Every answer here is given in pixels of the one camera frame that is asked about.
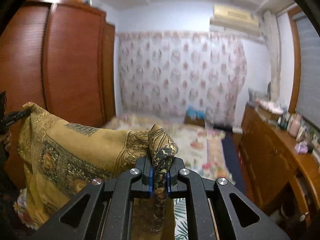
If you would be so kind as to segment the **brown patterned scarf cloth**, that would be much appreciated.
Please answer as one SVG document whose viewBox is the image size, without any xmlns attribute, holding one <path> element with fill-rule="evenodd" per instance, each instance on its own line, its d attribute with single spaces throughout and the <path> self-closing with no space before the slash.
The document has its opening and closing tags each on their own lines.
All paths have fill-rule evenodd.
<svg viewBox="0 0 320 240">
<path fill-rule="evenodd" d="M 116 178 L 149 155 L 153 196 L 135 200 L 132 238 L 174 239 L 174 208 L 165 185 L 178 146 L 161 126 L 117 131 L 67 122 L 33 102 L 24 109 L 31 114 L 22 122 L 17 151 L 26 187 L 14 203 L 23 224 L 38 229 L 94 178 Z"/>
</svg>

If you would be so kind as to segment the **floral bed cover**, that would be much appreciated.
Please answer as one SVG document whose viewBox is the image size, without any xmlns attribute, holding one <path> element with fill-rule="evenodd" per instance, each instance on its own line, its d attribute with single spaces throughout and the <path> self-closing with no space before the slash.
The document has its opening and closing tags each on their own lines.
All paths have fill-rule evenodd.
<svg viewBox="0 0 320 240">
<path fill-rule="evenodd" d="M 221 130 L 179 124 L 156 116 L 133 113 L 115 116 L 104 124 L 103 128 L 143 131 L 151 129 L 154 124 L 161 126 L 176 142 L 178 145 L 176 157 L 184 161 L 185 167 L 204 178 L 216 180 L 219 177 L 225 177 L 235 184 L 223 152 L 222 141 L 226 139 L 226 134 Z"/>
</svg>

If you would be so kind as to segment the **palm leaf print blanket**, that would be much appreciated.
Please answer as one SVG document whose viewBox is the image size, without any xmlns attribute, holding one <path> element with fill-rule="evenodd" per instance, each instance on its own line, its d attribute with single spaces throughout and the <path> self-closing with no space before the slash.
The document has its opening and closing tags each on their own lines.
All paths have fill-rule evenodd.
<svg viewBox="0 0 320 240">
<path fill-rule="evenodd" d="M 175 240 L 188 240 L 185 198 L 174 199 Z"/>
</svg>

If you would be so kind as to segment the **wooden louvered wardrobe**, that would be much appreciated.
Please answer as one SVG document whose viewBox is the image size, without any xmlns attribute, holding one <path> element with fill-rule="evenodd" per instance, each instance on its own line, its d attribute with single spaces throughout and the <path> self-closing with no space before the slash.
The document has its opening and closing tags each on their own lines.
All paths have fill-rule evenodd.
<svg viewBox="0 0 320 240">
<path fill-rule="evenodd" d="M 27 0 L 1 35 L 7 113 L 34 102 L 68 122 L 101 127 L 116 114 L 115 27 L 70 0 Z"/>
</svg>

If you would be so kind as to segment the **blue item on box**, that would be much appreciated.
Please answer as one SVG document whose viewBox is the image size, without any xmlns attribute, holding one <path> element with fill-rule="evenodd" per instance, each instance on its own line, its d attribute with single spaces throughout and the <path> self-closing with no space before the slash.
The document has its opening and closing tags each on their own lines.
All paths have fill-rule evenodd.
<svg viewBox="0 0 320 240">
<path fill-rule="evenodd" d="M 192 120 L 200 119 L 204 120 L 206 118 L 206 113 L 202 110 L 197 110 L 192 106 L 189 106 L 186 111 L 186 116 L 191 118 Z"/>
</svg>

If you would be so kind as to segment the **wooden dresser cabinet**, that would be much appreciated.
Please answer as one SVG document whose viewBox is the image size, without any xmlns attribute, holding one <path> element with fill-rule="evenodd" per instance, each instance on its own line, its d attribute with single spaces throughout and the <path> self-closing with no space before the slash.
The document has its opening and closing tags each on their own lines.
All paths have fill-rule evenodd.
<svg viewBox="0 0 320 240">
<path fill-rule="evenodd" d="M 319 211 L 319 165 L 310 154 L 298 154 L 296 141 L 287 132 L 264 121 L 245 107 L 241 123 L 240 152 L 250 176 L 255 204 L 265 213 L 283 203 L 285 187 L 293 192 L 300 217 L 307 226 Z"/>
</svg>

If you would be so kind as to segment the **pink bottle on dresser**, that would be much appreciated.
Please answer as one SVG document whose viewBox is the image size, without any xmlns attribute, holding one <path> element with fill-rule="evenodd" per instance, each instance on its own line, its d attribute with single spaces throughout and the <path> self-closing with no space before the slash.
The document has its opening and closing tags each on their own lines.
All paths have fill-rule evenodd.
<svg viewBox="0 0 320 240">
<path fill-rule="evenodd" d="M 293 137 L 293 138 L 296 138 L 297 134 L 299 132 L 299 129 L 300 129 L 300 120 L 299 119 L 293 119 L 293 121 L 291 122 L 289 135 L 291 135 L 291 137 Z"/>
</svg>

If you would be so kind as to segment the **floral circle pattern curtain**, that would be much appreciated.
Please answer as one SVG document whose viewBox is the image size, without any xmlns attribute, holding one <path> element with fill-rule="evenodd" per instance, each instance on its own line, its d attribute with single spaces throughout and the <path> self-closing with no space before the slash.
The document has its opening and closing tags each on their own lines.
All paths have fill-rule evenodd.
<svg viewBox="0 0 320 240">
<path fill-rule="evenodd" d="M 118 66 L 124 111 L 179 119 L 192 108 L 211 123 L 234 124 L 247 75 L 243 44 L 237 36 L 121 33 Z"/>
</svg>

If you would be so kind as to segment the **grey window blind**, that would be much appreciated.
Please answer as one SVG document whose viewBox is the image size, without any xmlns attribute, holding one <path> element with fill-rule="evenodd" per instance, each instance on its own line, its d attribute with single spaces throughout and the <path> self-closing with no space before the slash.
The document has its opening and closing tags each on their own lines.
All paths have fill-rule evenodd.
<svg viewBox="0 0 320 240">
<path fill-rule="evenodd" d="M 301 57 L 296 110 L 314 126 L 319 127 L 319 34 L 303 12 L 293 19 L 298 30 Z"/>
</svg>

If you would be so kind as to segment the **beige side curtain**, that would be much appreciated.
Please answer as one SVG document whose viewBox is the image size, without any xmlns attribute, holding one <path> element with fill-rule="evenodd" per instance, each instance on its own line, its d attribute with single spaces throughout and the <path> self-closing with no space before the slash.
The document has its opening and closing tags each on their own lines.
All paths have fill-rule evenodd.
<svg viewBox="0 0 320 240">
<path fill-rule="evenodd" d="M 270 100 L 276 102 L 280 94 L 281 43 L 276 16 L 269 10 L 263 14 L 263 27 L 271 64 Z"/>
</svg>

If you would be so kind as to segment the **wall air conditioner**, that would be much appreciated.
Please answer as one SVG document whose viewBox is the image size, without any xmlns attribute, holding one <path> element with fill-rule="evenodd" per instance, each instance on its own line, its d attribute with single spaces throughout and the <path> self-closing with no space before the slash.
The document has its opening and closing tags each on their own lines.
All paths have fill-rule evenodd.
<svg viewBox="0 0 320 240">
<path fill-rule="evenodd" d="M 259 20 L 255 14 L 224 5 L 214 5 L 210 25 L 233 29 L 253 36 L 261 35 Z"/>
</svg>

